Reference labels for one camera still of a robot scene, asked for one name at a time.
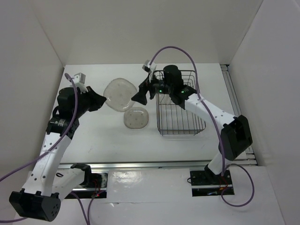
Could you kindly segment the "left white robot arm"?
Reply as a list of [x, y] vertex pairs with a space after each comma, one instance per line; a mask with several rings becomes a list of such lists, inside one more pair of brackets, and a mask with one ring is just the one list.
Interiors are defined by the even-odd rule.
[[75, 163], [64, 173], [59, 173], [58, 167], [79, 127], [79, 118], [86, 112], [97, 111], [105, 101], [90, 86], [59, 91], [58, 105], [48, 122], [40, 158], [21, 190], [13, 191], [9, 197], [19, 216], [52, 222], [61, 202], [75, 187], [100, 184], [101, 177], [92, 174], [89, 165]]

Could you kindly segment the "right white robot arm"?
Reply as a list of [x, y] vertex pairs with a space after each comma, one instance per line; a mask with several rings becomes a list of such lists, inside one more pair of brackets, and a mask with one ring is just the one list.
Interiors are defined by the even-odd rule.
[[218, 154], [207, 165], [205, 180], [214, 184], [225, 173], [241, 153], [253, 143], [248, 119], [227, 113], [206, 100], [196, 87], [191, 87], [182, 78], [182, 72], [176, 65], [163, 68], [163, 76], [155, 76], [156, 66], [144, 64], [147, 78], [139, 85], [139, 91], [131, 98], [142, 105], [147, 104], [146, 94], [153, 99], [156, 94], [167, 94], [171, 101], [182, 109], [195, 114], [216, 129], [219, 139]]

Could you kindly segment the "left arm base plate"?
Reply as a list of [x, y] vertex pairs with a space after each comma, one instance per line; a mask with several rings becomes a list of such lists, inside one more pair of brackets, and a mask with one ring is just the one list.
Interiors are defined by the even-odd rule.
[[71, 192], [80, 199], [104, 199], [107, 197], [107, 182], [108, 173], [92, 173], [87, 182], [77, 185]]

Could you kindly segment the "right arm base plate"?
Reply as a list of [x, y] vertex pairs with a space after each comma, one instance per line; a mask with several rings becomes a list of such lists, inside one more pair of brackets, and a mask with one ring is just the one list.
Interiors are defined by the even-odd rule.
[[233, 182], [229, 170], [224, 176], [215, 175], [207, 167], [203, 170], [190, 171], [187, 182], [191, 185], [192, 196], [218, 196], [224, 191], [224, 195], [234, 195]]

